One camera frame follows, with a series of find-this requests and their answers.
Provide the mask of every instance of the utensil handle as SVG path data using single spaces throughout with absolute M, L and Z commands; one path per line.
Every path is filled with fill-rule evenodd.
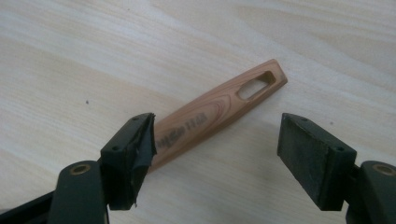
M 287 82 L 277 61 L 270 60 L 182 106 L 154 125 L 157 155 L 149 171 L 166 164 L 239 119 Z M 262 84 L 262 88 L 248 92 L 257 83 Z

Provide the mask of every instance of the wood grain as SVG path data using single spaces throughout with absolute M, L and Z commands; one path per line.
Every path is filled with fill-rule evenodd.
M 276 59 L 288 84 L 147 176 L 115 223 L 345 223 L 276 155 L 281 114 L 394 164 L 394 0 L 0 1 L 0 210 L 96 160 L 131 117 L 162 120 Z
M 262 88 L 241 97 L 241 90 Z M 158 169 L 244 116 L 288 82 L 276 60 L 260 64 L 182 106 L 154 127 L 157 155 L 150 171 Z

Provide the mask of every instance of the handle hole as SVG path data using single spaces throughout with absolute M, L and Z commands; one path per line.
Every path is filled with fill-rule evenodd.
M 264 74 L 251 79 L 249 82 L 242 85 L 241 89 L 238 91 L 238 96 L 242 100 L 250 100 L 255 95 L 259 94 L 266 87 L 274 82 L 274 77 L 271 72 L 265 72 Z

